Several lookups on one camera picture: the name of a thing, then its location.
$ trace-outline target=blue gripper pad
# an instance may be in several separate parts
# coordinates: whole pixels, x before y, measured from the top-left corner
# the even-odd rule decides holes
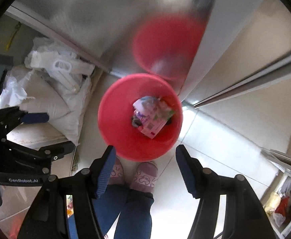
[[[47,113],[27,113],[21,118],[24,124],[46,123],[49,120]]]
[[[108,146],[108,148],[104,152],[104,155],[101,158],[105,162],[98,176],[97,190],[95,192],[95,196],[97,199],[100,198],[100,196],[106,191],[113,166],[115,165],[116,157],[116,149],[113,146]]]
[[[175,157],[188,193],[192,194],[194,198],[198,198],[199,193],[196,189],[195,176],[188,163],[188,161],[192,161],[192,159],[184,145],[177,146]]]

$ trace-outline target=red plastic bag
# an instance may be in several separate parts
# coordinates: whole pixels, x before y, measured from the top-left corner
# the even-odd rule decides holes
[[[289,197],[282,198],[279,206],[275,210],[275,213],[282,214],[282,216],[286,217],[288,201],[289,201]]]

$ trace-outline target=pink slipper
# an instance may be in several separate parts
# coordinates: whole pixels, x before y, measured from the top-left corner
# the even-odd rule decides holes
[[[124,185],[124,175],[123,175],[123,167],[118,158],[116,158],[115,165],[112,169],[111,176],[109,179],[109,185],[118,184]]]
[[[130,189],[152,193],[158,179],[158,168],[154,162],[139,164]]]

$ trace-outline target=red bucket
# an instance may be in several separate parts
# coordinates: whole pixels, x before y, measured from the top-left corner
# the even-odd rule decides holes
[[[145,71],[165,80],[185,80],[205,26],[186,14],[151,17],[134,37],[134,58]]]
[[[162,98],[174,111],[170,125],[150,139],[131,125],[133,103],[144,97]],[[158,76],[147,73],[121,78],[104,94],[99,110],[100,133],[117,154],[136,162],[146,162],[164,155],[172,148],[181,131],[182,105],[172,87]]]

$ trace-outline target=white plastic bag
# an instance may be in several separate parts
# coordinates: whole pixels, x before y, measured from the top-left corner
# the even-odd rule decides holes
[[[25,87],[33,71],[24,66],[13,67],[5,77],[3,91],[0,95],[0,109],[20,105],[27,98]]]
[[[272,214],[272,217],[275,220],[275,223],[278,227],[280,227],[286,220],[286,217],[284,217],[282,214],[275,212]]]
[[[35,38],[34,46],[25,58],[27,68],[45,71],[73,93],[80,90],[82,75],[90,76],[94,65],[76,59],[75,52],[47,38]]]
[[[71,112],[59,119],[50,120],[49,123],[77,146],[79,145],[84,114],[91,97],[91,79],[88,77],[83,81],[77,94],[70,93],[58,82],[51,85],[64,99]]]
[[[13,67],[7,73],[0,95],[0,109],[12,106],[29,113],[47,112],[51,120],[70,112],[64,100],[37,71],[24,66]]]
[[[58,93],[36,71],[25,88],[27,99],[20,109],[29,113],[47,112],[50,120],[58,119],[70,112],[69,107]]]

